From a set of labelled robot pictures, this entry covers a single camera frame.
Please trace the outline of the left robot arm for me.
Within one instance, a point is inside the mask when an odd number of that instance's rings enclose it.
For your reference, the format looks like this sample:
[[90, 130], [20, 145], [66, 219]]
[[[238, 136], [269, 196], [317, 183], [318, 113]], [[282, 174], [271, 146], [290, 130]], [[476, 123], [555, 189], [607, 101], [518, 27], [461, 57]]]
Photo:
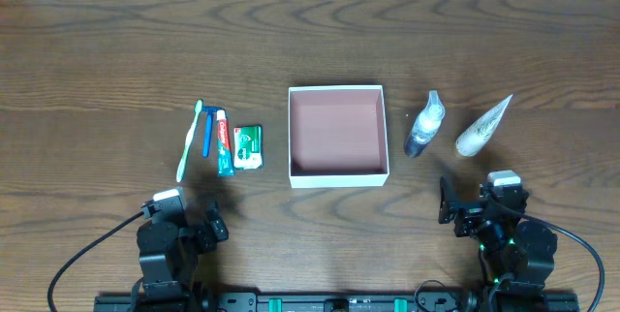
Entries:
[[137, 245], [146, 301], [189, 299], [195, 294], [199, 255], [229, 238], [217, 203], [210, 203], [194, 225], [179, 201], [149, 201], [142, 210], [148, 222], [138, 229]]

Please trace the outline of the white patterned lotion tube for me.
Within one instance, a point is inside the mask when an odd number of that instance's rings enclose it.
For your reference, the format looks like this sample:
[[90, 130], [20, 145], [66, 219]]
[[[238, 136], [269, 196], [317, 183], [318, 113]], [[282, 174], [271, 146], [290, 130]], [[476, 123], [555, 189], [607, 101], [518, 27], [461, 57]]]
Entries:
[[485, 147], [499, 126], [511, 99], [512, 94], [487, 111], [457, 138], [455, 151], [459, 156], [473, 157]]

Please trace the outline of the green white toothbrush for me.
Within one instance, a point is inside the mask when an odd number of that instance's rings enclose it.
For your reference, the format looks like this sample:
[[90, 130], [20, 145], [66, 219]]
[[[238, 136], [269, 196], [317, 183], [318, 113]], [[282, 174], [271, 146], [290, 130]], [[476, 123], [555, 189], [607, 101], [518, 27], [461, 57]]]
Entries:
[[189, 152], [190, 152], [190, 148], [195, 136], [195, 132], [196, 132], [196, 128], [198, 125], [198, 120], [200, 117], [200, 114], [202, 112], [202, 108], [203, 108], [203, 100], [202, 99], [198, 99], [194, 105], [194, 116], [193, 116], [193, 120], [190, 124], [190, 127], [188, 129], [188, 132], [186, 134], [185, 137], [185, 141], [184, 141], [184, 147], [183, 147], [183, 152], [182, 155], [180, 157], [180, 161], [178, 163], [178, 167], [176, 170], [176, 174], [175, 174], [175, 180], [180, 183], [183, 178], [184, 178], [184, 174], [186, 171], [186, 167], [187, 167], [187, 160], [188, 160], [188, 156], [189, 156]]

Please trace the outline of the clear spray bottle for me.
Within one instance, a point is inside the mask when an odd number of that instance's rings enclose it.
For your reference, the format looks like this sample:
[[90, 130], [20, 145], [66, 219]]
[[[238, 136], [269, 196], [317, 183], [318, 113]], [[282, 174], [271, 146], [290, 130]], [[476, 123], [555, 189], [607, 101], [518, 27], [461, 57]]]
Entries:
[[418, 157], [437, 134], [446, 109], [437, 90], [428, 93], [425, 108], [418, 114], [414, 125], [405, 140], [404, 152], [408, 157]]

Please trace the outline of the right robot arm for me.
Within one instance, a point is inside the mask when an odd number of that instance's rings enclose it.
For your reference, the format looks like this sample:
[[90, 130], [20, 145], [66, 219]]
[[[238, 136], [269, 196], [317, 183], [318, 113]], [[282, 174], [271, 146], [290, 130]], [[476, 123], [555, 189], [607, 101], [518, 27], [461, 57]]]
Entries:
[[557, 235], [546, 225], [526, 220], [529, 193], [513, 171], [492, 172], [480, 185], [479, 198], [462, 202], [450, 182], [440, 179], [438, 222], [454, 224], [457, 237], [468, 236], [480, 245], [487, 272], [510, 295], [534, 296], [542, 292], [554, 269]]

